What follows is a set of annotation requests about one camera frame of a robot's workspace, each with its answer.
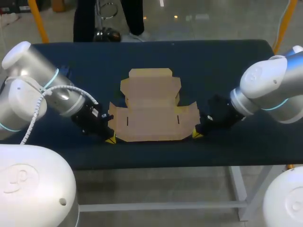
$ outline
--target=person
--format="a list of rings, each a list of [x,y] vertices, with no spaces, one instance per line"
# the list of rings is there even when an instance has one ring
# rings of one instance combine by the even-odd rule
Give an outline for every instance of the person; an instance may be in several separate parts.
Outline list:
[[[74,17],[74,42],[92,42],[95,33],[96,0],[78,0]],[[148,41],[150,36],[144,31],[143,0],[121,0],[130,37],[141,42]]]

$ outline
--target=metal table frame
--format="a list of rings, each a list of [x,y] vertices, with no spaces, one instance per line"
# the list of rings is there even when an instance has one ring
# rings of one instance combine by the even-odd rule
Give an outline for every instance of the metal table frame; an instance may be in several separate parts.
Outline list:
[[[239,166],[230,166],[236,201],[199,201],[199,202],[153,202],[80,205],[80,212],[122,211],[122,210],[177,210],[177,209],[215,209],[238,208],[240,221],[253,219],[257,208],[262,204],[264,194],[270,183],[284,170],[285,165],[264,166],[249,194]]]

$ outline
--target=white coiled cable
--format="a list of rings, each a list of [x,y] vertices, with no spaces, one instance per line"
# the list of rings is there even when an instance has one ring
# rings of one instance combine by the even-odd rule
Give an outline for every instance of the white coiled cable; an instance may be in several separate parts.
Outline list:
[[[20,145],[24,145],[27,142],[27,139],[28,139],[28,137],[30,136],[30,134],[33,130],[34,124],[35,124],[35,122],[37,120],[37,117],[38,117],[38,114],[39,114],[40,105],[41,105],[42,100],[45,99],[45,96],[52,95],[53,90],[62,89],[62,88],[73,90],[73,91],[78,91],[82,95],[85,95],[86,97],[88,97],[93,102],[93,104],[98,105],[98,102],[96,101],[96,99],[94,99],[93,96],[91,96],[88,92],[86,92],[86,91],[84,91],[84,90],[82,90],[78,87],[68,86],[68,85],[58,85],[58,86],[54,86],[54,87],[51,87],[51,88],[47,89],[45,92],[43,92],[41,94],[41,97],[37,101],[37,105],[35,107],[35,112],[33,114],[32,120],[29,124],[29,127],[28,127],[28,129],[26,131],[26,134],[25,134],[23,140],[21,141]]]

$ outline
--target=cable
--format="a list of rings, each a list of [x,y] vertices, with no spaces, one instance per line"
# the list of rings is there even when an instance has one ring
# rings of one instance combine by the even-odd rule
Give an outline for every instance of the cable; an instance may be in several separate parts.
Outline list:
[[[2,29],[2,15],[0,15],[0,33],[1,33],[0,36],[1,36],[3,49],[4,49],[4,52],[6,53],[6,44],[5,44],[4,33],[3,33],[3,29]]]
[[[33,114],[32,120],[29,124],[29,127],[28,127],[28,129],[25,133],[25,136],[23,137],[23,140],[21,141],[20,145],[24,145],[27,142],[27,139],[28,139],[28,137],[30,136],[30,134],[33,130],[34,124],[35,124],[35,122],[37,120],[37,117],[38,117],[38,114],[39,114],[40,105],[41,105],[42,100],[45,99],[45,96],[51,95],[53,90],[62,89],[62,88],[73,90],[73,91],[78,91],[82,95],[87,96],[93,102],[93,104],[98,105],[98,102],[96,101],[96,99],[94,99],[93,96],[91,96],[88,92],[86,92],[86,91],[84,91],[84,90],[82,90],[78,87],[68,86],[68,85],[58,85],[58,86],[54,86],[54,87],[51,87],[51,88],[47,89],[37,101],[37,104],[36,104],[36,107],[35,107],[35,112]]]

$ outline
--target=white shoe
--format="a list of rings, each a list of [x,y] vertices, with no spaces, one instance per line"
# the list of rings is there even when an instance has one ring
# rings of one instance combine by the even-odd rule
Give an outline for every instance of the white shoe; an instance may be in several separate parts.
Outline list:
[[[140,40],[141,42],[153,41],[153,39],[151,38],[151,35],[145,31],[141,35],[134,35],[132,33],[129,33],[129,36],[132,37],[133,39]]]

